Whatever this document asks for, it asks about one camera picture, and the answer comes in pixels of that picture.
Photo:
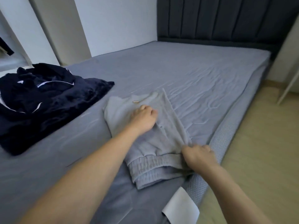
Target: hand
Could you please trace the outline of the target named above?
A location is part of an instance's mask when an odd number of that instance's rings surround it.
[[[187,165],[203,177],[209,174],[209,171],[211,171],[213,167],[220,167],[216,160],[215,153],[208,145],[184,146],[182,148],[182,154]]]
[[[131,121],[128,127],[136,130],[138,135],[142,135],[152,129],[157,118],[157,110],[148,105],[141,105],[140,108],[137,108],[131,114]]]

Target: mattress label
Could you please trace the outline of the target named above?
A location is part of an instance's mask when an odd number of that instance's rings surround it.
[[[196,224],[199,217],[197,205],[182,187],[175,192],[162,213],[171,224]]]

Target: wooden floor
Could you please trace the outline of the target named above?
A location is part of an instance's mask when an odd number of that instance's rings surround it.
[[[277,106],[263,87],[242,121],[222,166],[274,223],[299,223],[299,95]],[[197,224],[226,223],[209,188]]]

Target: mattress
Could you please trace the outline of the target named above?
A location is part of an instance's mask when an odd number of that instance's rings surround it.
[[[67,68],[84,78],[114,81],[99,102],[11,157],[0,150],[0,217],[12,223],[76,161],[110,139],[103,118],[108,97],[164,88],[193,143],[210,143],[220,162],[250,104],[270,53],[258,49],[151,42],[93,57]],[[137,190],[123,163],[91,223],[160,223],[161,210],[181,186],[198,204],[207,188],[194,175]]]

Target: headboard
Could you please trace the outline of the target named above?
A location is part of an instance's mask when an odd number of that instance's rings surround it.
[[[158,41],[278,53],[299,0],[157,0]]]

